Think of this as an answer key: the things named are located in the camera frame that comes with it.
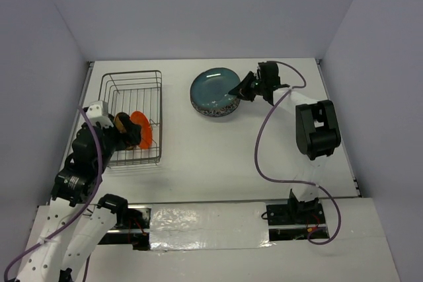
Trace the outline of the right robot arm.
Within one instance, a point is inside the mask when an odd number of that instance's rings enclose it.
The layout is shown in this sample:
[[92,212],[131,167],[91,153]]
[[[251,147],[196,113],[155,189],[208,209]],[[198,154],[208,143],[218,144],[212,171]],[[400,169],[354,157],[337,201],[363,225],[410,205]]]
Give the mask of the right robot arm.
[[[265,180],[277,184],[289,184],[286,217],[294,223],[302,223],[319,212],[319,192],[329,199],[333,197],[321,186],[321,172],[327,159],[341,144],[340,129],[335,107],[330,100],[313,100],[299,93],[307,81],[294,66],[282,61],[258,63],[255,72],[245,78],[228,94],[239,100],[252,102],[257,96],[271,105],[259,128],[254,145],[254,165]],[[258,150],[264,128],[278,106],[293,115],[295,146],[309,169],[304,176],[286,176],[281,179],[266,176],[258,162]]]

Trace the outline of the orange plastic plate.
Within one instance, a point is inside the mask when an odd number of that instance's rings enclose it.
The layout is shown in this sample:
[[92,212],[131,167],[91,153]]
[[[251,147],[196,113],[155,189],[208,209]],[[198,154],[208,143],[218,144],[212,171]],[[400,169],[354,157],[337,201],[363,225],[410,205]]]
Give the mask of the orange plastic plate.
[[141,126],[141,142],[140,149],[149,149],[153,143],[153,130],[147,117],[140,111],[135,111],[130,116],[134,124]]

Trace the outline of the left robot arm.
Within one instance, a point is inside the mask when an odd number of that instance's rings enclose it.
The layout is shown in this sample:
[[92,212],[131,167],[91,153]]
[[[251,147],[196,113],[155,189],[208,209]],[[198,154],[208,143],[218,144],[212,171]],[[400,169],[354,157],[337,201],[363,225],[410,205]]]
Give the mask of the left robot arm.
[[130,219],[128,201],[120,196],[101,197],[81,232],[80,219],[95,198],[112,155],[141,141],[141,126],[120,112],[96,113],[88,107],[71,144],[63,168],[54,180],[51,202],[37,243],[24,252],[15,281],[74,281],[106,232],[122,228]]

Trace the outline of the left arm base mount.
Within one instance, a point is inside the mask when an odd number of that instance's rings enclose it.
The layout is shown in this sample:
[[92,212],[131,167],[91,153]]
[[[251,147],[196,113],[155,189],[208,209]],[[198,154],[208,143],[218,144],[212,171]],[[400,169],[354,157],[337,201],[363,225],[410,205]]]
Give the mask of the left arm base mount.
[[150,249],[150,209],[97,205],[83,213],[83,220],[101,230],[99,245],[127,245],[133,250]]

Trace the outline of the dark green plate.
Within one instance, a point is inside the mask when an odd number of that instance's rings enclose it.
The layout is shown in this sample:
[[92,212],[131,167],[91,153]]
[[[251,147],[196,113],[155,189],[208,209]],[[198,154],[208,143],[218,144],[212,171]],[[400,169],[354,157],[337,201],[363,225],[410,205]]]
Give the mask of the dark green plate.
[[195,106],[206,110],[232,105],[237,97],[229,94],[241,82],[236,72],[215,67],[200,73],[190,87],[190,99]]

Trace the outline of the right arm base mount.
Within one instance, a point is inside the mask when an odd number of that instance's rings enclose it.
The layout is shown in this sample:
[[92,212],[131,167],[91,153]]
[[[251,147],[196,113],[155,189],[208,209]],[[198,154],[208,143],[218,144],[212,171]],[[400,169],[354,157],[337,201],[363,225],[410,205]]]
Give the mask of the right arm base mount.
[[261,218],[267,222],[270,242],[329,238],[323,206],[318,199],[300,203],[294,198],[266,205]]

